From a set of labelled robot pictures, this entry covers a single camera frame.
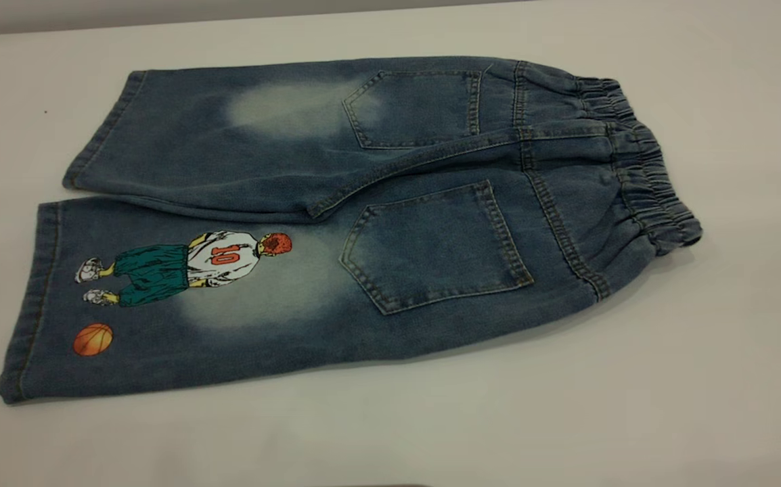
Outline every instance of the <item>blue denim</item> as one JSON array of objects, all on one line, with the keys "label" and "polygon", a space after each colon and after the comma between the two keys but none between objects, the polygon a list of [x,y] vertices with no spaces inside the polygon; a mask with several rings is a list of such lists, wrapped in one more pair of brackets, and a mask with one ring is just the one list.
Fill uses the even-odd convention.
[{"label": "blue denim", "polygon": [[700,238],[615,80],[493,58],[137,71],[63,184],[105,196],[39,207],[7,403],[430,354]]}]

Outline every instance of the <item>basketball player print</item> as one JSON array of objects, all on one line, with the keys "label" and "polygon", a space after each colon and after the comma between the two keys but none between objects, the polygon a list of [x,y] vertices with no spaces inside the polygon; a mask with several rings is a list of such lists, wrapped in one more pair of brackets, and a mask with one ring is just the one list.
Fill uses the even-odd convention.
[{"label": "basketball player print", "polygon": [[252,272],[263,256],[291,252],[291,238],[269,233],[261,240],[236,231],[199,235],[188,246],[149,246],[128,250],[107,268],[99,258],[90,258],[74,276],[76,283],[103,277],[128,275],[131,284],[118,293],[91,289],[84,301],[100,306],[140,306],[177,295],[195,287],[221,287]]}]

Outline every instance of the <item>sneaker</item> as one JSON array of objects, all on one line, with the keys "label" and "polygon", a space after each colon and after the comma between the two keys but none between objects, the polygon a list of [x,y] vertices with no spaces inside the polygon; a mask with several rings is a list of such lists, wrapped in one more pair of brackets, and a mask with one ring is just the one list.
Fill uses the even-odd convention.
[{"label": "sneaker", "polygon": [[100,306],[111,306],[112,304],[115,304],[113,301],[105,297],[106,294],[111,294],[111,291],[106,291],[102,289],[91,289],[88,290],[87,293],[84,295],[84,301],[91,302],[93,304],[97,304]]},{"label": "sneaker", "polygon": [[75,283],[86,283],[99,279],[99,271],[102,269],[102,261],[97,258],[86,259],[81,268],[74,275]]}]

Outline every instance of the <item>red hair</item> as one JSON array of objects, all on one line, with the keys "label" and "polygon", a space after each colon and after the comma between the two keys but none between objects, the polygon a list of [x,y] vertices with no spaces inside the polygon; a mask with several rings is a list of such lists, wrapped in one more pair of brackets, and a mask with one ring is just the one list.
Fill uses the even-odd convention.
[{"label": "red hair", "polygon": [[264,253],[278,256],[291,252],[291,238],[284,233],[271,233],[261,240]]}]

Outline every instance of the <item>waistband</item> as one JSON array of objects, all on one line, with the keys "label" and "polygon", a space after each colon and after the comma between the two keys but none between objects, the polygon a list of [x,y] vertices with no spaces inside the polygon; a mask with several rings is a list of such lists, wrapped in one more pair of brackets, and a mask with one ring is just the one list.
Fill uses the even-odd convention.
[{"label": "waistband", "polygon": [[621,184],[622,198],[656,246],[657,255],[700,240],[700,222],[676,196],[659,143],[634,116],[619,83],[577,78],[577,90],[587,117],[610,123],[613,172]]}]

